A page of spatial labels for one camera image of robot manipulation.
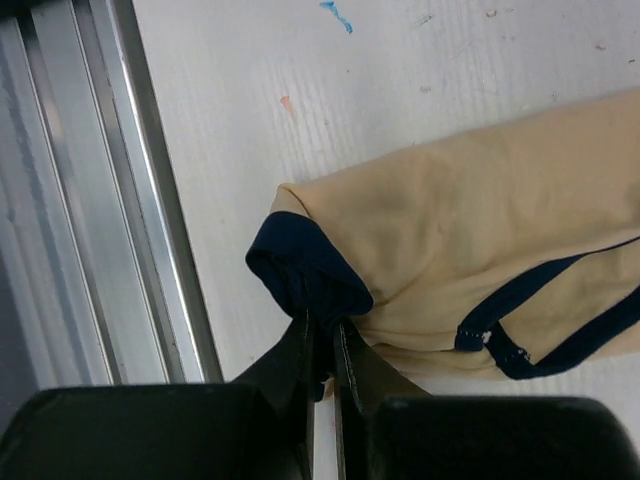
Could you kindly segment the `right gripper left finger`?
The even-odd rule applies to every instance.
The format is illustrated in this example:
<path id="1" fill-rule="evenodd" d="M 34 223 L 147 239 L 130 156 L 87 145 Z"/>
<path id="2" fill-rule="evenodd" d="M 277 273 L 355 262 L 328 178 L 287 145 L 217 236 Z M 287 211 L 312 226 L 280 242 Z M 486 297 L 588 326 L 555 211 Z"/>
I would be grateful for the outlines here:
<path id="1" fill-rule="evenodd" d="M 1 439 L 5 479 L 308 479 L 315 328 L 297 315 L 235 380 L 42 391 Z"/>

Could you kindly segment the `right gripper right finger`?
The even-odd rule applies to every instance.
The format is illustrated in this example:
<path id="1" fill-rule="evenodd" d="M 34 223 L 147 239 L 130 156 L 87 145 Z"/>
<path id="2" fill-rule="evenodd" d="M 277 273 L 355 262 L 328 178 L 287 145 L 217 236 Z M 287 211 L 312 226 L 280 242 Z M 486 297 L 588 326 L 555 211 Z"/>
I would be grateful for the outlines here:
<path id="1" fill-rule="evenodd" d="M 636 479 L 618 419 L 580 397 L 433 396 L 345 321 L 334 331 L 342 479 Z"/>

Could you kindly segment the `beige navy-trimmed underwear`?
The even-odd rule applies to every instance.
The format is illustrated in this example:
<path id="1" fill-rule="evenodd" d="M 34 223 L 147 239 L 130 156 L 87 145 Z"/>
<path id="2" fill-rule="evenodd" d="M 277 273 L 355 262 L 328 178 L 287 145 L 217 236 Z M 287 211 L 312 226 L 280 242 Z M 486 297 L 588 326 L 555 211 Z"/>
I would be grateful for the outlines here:
<path id="1" fill-rule="evenodd" d="M 631 89 L 281 185 L 246 255 L 291 316 L 412 380 L 528 380 L 639 349 Z"/>

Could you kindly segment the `aluminium mounting rail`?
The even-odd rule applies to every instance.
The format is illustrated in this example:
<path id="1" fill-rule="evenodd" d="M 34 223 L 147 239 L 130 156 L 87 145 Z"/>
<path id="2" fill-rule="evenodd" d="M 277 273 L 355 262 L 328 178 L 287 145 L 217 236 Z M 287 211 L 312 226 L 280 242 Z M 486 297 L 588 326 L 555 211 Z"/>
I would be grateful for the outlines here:
<path id="1" fill-rule="evenodd" d="M 131 2 L 2 4 L 1 258 L 39 387 L 221 380 Z"/>

